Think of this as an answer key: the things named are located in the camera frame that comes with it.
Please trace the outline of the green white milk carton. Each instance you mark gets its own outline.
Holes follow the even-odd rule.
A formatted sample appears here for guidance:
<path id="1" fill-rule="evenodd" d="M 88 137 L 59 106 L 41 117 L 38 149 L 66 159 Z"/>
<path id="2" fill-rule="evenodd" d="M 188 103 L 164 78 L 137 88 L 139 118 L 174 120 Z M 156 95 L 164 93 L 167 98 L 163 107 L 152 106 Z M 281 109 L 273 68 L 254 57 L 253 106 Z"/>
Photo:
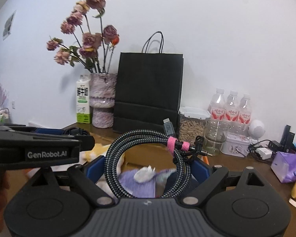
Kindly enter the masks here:
<path id="1" fill-rule="evenodd" d="M 81 124 L 91 123 L 90 75 L 81 75 L 76 82 L 76 117 Z"/>

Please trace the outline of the purple ceramic vase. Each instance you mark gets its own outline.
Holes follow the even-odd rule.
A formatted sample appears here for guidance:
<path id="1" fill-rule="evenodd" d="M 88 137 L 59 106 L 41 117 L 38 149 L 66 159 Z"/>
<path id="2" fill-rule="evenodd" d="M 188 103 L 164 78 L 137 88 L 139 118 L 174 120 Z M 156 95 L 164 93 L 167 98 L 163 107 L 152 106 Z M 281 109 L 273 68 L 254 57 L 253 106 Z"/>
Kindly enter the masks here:
<path id="1" fill-rule="evenodd" d="M 90 107 L 92 124 L 96 128 L 111 128 L 114 121 L 116 73 L 92 73 L 90 80 Z"/>

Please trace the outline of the water bottle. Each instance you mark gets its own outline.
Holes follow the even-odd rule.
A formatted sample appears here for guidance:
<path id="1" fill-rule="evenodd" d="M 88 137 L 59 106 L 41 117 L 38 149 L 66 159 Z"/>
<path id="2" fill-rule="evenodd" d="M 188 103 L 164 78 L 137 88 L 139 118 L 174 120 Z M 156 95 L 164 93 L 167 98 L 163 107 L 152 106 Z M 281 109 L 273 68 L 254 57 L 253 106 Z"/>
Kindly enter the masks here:
<path id="1" fill-rule="evenodd" d="M 239 102 L 238 106 L 238 122 L 241 124 L 248 125 L 251 121 L 252 115 L 252 106 L 251 106 L 251 97 L 248 94 L 244 94 L 243 98 Z"/>
<path id="2" fill-rule="evenodd" d="M 225 99 L 224 89 L 217 88 L 216 93 L 212 96 L 208 111 L 211 119 L 223 120 L 225 116 Z"/>
<path id="3" fill-rule="evenodd" d="M 225 119 L 236 122 L 238 120 L 238 116 L 238 92 L 231 90 L 225 102 Z"/>

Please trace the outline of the white tissue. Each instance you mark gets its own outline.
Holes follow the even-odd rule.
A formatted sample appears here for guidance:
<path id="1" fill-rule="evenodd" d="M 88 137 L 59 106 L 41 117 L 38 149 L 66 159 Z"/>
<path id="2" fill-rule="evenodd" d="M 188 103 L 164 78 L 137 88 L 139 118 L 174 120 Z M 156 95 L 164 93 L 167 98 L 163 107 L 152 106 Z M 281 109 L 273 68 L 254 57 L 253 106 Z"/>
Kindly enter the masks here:
<path id="1" fill-rule="evenodd" d="M 155 177 L 155 168 L 152 166 L 144 166 L 134 174 L 134 181 L 137 183 L 146 183 Z"/>

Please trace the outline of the white yellow plush toy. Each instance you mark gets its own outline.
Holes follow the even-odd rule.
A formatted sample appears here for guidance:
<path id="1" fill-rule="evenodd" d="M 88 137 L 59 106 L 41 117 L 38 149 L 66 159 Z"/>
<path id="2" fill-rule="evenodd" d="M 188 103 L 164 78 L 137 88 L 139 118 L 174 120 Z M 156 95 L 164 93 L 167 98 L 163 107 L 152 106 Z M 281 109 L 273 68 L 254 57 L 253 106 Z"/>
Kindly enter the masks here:
<path id="1" fill-rule="evenodd" d="M 91 163 L 99 156 L 106 156 L 110 144 L 102 145 L 100 143 L 96 143 L 92 150 L 90 151 L 82 151 L 79 154 L 79 162 L 80 163 Z"/>

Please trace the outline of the white tin box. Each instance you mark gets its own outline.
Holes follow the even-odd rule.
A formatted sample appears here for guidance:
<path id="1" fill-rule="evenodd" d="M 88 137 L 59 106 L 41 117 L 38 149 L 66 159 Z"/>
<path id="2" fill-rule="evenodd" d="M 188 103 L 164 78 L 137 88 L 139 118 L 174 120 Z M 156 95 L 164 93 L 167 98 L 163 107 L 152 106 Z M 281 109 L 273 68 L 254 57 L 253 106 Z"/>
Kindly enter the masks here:
<path id="1" fill-rule="evenodd" d="M 225 143 L 223 143 L 221 153 L 229 156 L 247 157 L 249 154 L 249 138 L 244 135 L 228 133 Z"/>

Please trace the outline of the water bottle middle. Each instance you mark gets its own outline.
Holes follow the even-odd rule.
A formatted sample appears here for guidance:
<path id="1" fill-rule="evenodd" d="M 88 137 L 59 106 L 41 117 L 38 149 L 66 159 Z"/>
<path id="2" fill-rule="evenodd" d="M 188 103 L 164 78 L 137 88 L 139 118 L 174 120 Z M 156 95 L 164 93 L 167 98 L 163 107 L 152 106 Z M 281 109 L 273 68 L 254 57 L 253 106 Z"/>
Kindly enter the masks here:
<path id="1" fill-rule="evenodd" d="M 238 92 L 231 90 L 225 102 L 225 119 L 236 122 L 238 120 L 238 116 Z"/>

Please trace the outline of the navy zipper case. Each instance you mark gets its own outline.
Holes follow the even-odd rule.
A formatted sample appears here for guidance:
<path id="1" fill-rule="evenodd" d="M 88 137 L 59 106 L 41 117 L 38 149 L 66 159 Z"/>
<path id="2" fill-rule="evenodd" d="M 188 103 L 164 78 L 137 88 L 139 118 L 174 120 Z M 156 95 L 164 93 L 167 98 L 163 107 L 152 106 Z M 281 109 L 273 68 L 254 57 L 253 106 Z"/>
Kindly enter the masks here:
<path id="1" fill-rule="evenodd" d="M 173 171 L 170 172 L 169 177 L 166 180 L 165 187 L 163 190 L 163 194 L 166 194 L 172 186 L 175 184 L 177 180 L 177 172 Z M 192 192 L 192 190 L 196 189 L 199 186 L 199 182 L 193 177 L 190 177 L 190 181 L 188 184 L 184 185 L 184 190 L 180 192 L 178 196 L 176 196 L 178 199 L 182 199 L 184 196 L 186 196 L 188 193 Z"/>

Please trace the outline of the clear glass cup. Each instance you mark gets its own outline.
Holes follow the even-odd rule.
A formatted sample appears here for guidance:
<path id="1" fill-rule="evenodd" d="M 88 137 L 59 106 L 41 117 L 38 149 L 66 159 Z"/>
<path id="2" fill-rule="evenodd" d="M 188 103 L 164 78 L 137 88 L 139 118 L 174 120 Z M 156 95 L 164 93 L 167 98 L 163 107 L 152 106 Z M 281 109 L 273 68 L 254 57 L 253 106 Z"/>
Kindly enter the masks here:
<path id="1" fill-rule="evenodd" d="M 230 125 L 221 120 L 210 119 L 206 123 L 203 150 L 210 156 L 216 156 L 221 152 L 227 139 Z"/>

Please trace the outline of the white power adapter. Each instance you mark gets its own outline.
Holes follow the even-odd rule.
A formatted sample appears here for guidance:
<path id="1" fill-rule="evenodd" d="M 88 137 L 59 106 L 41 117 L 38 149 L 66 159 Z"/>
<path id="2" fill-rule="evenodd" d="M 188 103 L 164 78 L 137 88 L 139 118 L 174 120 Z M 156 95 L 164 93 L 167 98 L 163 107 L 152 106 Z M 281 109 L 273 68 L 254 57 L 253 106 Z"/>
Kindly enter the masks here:
<path id="1" fill-rule="evenodd" d="M 273 140 L 262 140 L 257 143 L 251 143 L 248 151 L 251 157 L 256 161 L 270 165 L 279 151 L 282 151 L 283 145 Z"/>

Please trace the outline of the purple fabric pouch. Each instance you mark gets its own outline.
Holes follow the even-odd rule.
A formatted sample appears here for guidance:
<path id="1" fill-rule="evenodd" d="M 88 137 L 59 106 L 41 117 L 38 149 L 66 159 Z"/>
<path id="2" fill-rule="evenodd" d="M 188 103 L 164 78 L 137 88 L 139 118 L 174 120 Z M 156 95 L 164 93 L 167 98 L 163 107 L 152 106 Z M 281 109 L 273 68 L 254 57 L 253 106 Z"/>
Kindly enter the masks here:
<path id="1" fill-rule="evenodd" d="M 174 168 L 155 170 L 155 177 L 146 183 L 137 183 L 134 181 L 134 174 L 139 169 L 125 171 L 119 175 L 119 181 L 123 188 L 136 198 L 156 198 L 163 194 L 165 183 L 170 172 L 176 171 Z"/>

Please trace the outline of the black device on desk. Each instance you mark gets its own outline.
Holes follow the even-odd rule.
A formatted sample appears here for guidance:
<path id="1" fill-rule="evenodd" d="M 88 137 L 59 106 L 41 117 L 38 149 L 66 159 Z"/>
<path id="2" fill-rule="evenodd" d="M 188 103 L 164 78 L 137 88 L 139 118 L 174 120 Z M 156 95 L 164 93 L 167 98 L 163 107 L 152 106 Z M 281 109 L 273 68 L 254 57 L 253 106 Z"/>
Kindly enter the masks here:
<path id="1" fill-rule="evenodd" d="M 286 125 L 280 141 L 282 152 L 293 152 L 295 150 L 295 146 L 293 144 L 295 134 L 290 130 L 291 126 Z"/>

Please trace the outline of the black paper shopping bag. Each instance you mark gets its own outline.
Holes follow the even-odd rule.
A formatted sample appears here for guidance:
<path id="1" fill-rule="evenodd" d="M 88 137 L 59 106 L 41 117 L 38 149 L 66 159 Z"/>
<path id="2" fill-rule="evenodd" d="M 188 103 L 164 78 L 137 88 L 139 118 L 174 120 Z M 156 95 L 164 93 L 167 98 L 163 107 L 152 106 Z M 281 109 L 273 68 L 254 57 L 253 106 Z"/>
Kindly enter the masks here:
<path id="1" fill-rule="evenodd" d="M 148 39 L 141 53 L 121 53 L 117 73 L 113 131 L 163 131 L 169 119 L 178 133 L 183 82 L 183 54 L 166 54 L 164 42 L 149 53 Z"/>

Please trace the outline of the purple tissue pack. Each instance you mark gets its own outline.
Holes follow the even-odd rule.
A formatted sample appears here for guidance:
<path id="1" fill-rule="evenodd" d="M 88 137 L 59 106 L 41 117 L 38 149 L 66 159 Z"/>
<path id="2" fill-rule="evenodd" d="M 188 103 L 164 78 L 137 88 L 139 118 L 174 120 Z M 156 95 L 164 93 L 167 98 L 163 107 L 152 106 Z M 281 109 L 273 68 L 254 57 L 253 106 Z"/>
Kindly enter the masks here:
<path id="1" fill-rule="evenodd" d="M 271 169 L 280 183 L 296 181 L 296 153 L 278 152 Z"/>

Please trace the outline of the water bottle left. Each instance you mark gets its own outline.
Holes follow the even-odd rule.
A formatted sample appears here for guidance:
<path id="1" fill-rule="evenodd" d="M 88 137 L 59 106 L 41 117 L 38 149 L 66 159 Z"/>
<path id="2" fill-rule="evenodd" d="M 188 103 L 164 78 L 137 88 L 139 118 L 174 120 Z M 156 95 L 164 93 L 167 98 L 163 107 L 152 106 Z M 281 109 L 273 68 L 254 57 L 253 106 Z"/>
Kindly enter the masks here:
<path id="1" fill-rule="evenodd" d="M 225 99 L 224 89 L 217 88 L 216 93 L 212 96 L 208 111 L 211 119 L 223 120 L 225 116 Z"/>

